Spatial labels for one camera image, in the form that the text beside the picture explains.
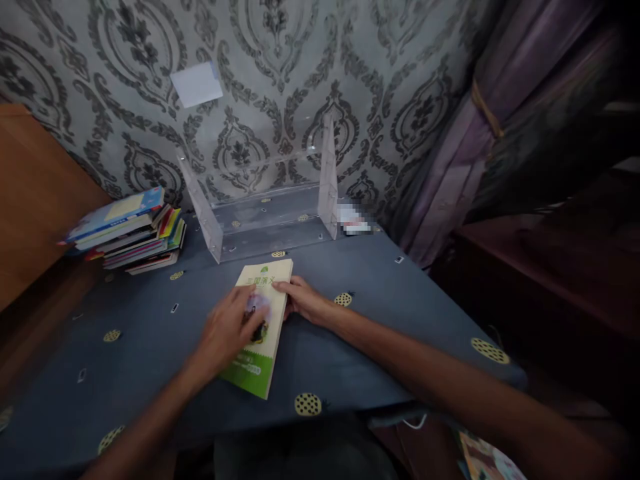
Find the person's right hand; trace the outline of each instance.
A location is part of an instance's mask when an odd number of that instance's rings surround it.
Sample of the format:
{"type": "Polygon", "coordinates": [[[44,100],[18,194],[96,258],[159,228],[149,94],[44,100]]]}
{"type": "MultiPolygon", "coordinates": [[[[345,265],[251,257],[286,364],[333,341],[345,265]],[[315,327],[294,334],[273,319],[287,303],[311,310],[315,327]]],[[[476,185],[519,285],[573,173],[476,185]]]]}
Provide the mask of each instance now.
{"type": "Polygon", "coordinates": [[[290,313],[296,312],[311,323],[326,326],[326,323],[334,316],[336,309],[341,308],[334,302],[324,298],[302,278],[294,275],[291,283],[273,282],[273,288],[289,295],[285,318],[290,313]]]}

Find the patterned wall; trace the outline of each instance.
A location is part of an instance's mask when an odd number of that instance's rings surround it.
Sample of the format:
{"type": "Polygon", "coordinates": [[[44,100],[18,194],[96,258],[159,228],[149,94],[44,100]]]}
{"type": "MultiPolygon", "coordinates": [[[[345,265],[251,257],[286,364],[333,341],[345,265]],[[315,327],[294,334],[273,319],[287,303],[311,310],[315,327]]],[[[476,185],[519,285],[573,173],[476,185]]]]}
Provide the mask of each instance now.
{"type": "Polygon", "coordinates": [[[26,104],[112,197],[161,184],[185,204],[175,146],[210,199],[234,198],[304,181],[293,162],[234,166],[306,147],[330,111],[341,191],[385,217],[455,108],[496,9],[493,0],[15,0],[0,16],[0,96],[26,104]],[[170,72],[210,59],[224,96],[182,108],[170,72]]]}

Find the wooden cabinet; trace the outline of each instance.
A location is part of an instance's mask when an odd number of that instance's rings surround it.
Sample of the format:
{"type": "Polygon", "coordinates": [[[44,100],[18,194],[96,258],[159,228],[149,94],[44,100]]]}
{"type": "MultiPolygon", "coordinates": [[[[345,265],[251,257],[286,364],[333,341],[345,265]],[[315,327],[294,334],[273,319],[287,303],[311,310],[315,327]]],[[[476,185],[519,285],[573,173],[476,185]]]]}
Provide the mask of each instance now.
{"type": "Polygon", "coordinates": [[[58,260],[109,196],[23,105],[0,105],[0,311],[58,260]]]}

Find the table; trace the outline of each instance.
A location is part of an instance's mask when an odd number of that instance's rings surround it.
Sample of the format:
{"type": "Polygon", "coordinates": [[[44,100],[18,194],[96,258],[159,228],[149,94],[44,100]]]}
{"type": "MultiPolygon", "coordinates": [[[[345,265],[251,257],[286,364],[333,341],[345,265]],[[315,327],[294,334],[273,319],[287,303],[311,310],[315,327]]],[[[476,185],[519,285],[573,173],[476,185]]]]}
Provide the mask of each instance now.
{"type": "MultiPolygon", "coordinates": [[[[100,440],[132,422],[197,344],[209,310],[234,286],[244,265],[269,254],[216,265],[197,221],[189,219],[176,265],[137,276],[116,273],[96,286],[69,320],[58,350],[15,400],[0,434],[0,477],[78,467],[97,454],[100,440]],[[177,280],[171,274],[184,270],[177,280]],[[178,308],[171,312],[175,304],[178,308]],[[106,332],[122,336],[103,341],[106,332]],[[77,382],[80,370],[85,380],[77,382]]],[[[358,235],[292,249],[293,272],[333,299],[354,293],[349,306],[428,342],[517,388],[526,376],[471,347],[490,338],[384,234],[358,235]],[[404,257],[397,263],[398,257],[404,257]]],[[[223,380],[208,385],[180,418],[172,442],[180,447],[228,431],[303,419],[300,393],[325,404],[324,415],[394,405],[413,399],[374,362],[334,334],[304,319],[283,326],[269,400],[223,380]]]]}

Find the white paper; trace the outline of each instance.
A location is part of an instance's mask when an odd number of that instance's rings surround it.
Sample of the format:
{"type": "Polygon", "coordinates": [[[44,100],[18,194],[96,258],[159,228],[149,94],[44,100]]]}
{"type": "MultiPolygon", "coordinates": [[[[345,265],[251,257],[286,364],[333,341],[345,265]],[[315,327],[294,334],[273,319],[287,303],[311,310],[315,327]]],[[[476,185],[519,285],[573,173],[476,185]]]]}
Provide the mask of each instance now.
{"type": "Polygon", "coordinates": [[[184,108],[222,97],[218,72],[212,61],[172,73],[171,81],[184,108]]]}

